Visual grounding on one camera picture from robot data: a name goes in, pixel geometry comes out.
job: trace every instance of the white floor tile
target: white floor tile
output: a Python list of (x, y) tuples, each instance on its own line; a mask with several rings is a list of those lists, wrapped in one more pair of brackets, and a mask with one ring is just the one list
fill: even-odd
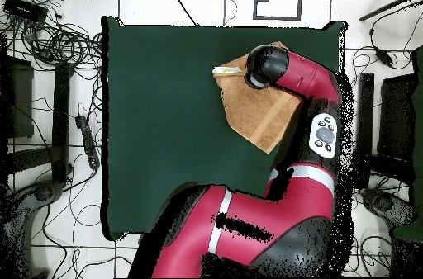
[(127, 234), (122, 239), (117, 240), (117, 246), (127, 248), (138, 248), (138, 242), (142, 234)]
[[(332, 20), (346, 21), (349, 25), (345, 47), (360, 48), (364, 45), (370, 45), (369, 31), (372, 24), (379, 17), (393, 12), (399, 7), (381, 13), (367, 21), (360, 22), (359, 18), (393, 1), (395, 0), (332, 0)], [(403, 48), (422, 12), (422, 7), (412, 7), (382, 19), (374, 27), (374, 44), (381, 49)], [(422, 35), (423, 27), (419, 25), (407, 48), (413, 50), (421, 45)]]
[[(125, 258), (130, 263), (133, 263), (134, 257), (136, 254), (136, 250), (134, 249), (122, 249), (119, 248), (117, 250), (117, 256), (121, 256)], [(127, 278), (129, 271), (131, 269), (131, 265), (129, 262), (122, 258), (118, 258), (116, 260), (116, 278)]]
[[(181, 0), (187, 12), (202, 26), (221, 26), (223, 0)], [(178, 0), (121, 0), (124, 24), (192, 26)]]
[[(226, 0), (227, 26), (271, 26), (271, 27), (313, 27), (321, 29), (330, 19), (330, 0), (302, 0), (302, 17), (300, 21), (254, 20), (254, 0)], [(283, 11), (274, 8), (275, 13)]]

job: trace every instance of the power adapter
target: power adapter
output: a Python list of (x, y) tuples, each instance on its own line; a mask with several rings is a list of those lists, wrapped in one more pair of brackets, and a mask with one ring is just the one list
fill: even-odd
[(374, 50), (376, 51), (376, 57), (385, 65), (392, 68), (392, 58), (387, 53), (386, 50), (380, 50), (378, 47), (375, 47)]

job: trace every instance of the white stripe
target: white stripe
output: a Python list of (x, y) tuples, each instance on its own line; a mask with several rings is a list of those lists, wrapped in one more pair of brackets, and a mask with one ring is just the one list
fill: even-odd
[(250, 81), (253, 83), (257, 88), (263, 88), (266, 87), (266, 83), (259, 83), (253, 76), (250, 76)]
[(279, 175), (279, 171), (278, 171), (276, 168), (274, 168), (274, 169), (272, 170), (272, 172), (270, 173), (270, 176), (269, 176), (269, 181), (273, 180), (273, 179), (274, 179), (274, 178), (276, 178), (278, 175)]
[[(219, 213), (226, 215), (226, 212), (228, 212), (231, 200), (232, 200), (232, 193), (226, 189), (225, 196), (223, 197), (223, 200), (221, 201), (221, 207), (219, 208)], [(217, 228), (216, 222), (215, 222), (213, 231), (211, 232), (210, 242), (208, 242), (209, 253), (216, 253), (217, 243), (219, 242), (220, 237), (221, 237), (221, 228)]]
[(334, 195), (334, 180), (324, 171), (310, 165), (292, 166), (290, 168), (294, 169), (292, 177), (307, 177), (312, 180), (318, 181), (323, 186), (328, 187), (330, 192), (332, 193), (332, 196)]

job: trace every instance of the white label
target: white label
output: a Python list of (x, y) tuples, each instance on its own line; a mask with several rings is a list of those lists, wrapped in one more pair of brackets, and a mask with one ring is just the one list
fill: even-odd
[(240, 73), (242, 70), (238, 67), (215, 67), (213, 73)]

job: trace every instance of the black border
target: black border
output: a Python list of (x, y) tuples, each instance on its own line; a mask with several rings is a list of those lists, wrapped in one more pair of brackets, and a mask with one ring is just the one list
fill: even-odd
[(109, 163), (108, 163), (108, 140), (109, 140), (109, 25), (108, 16), (102, 16), (102, 99), (106, 104), (102, 107), (102, 204), (100, 206), (100, 221), (102, 222), (102, 233), (107, 240), (113, 241), (107, 219), (109, 207)]
[(302, 0), (298, 0), (296, 17), (267, 17), (257, 15), (257, 2), (254, 0), (253, 20), (255, 21), (300, 21), (302, 15)]

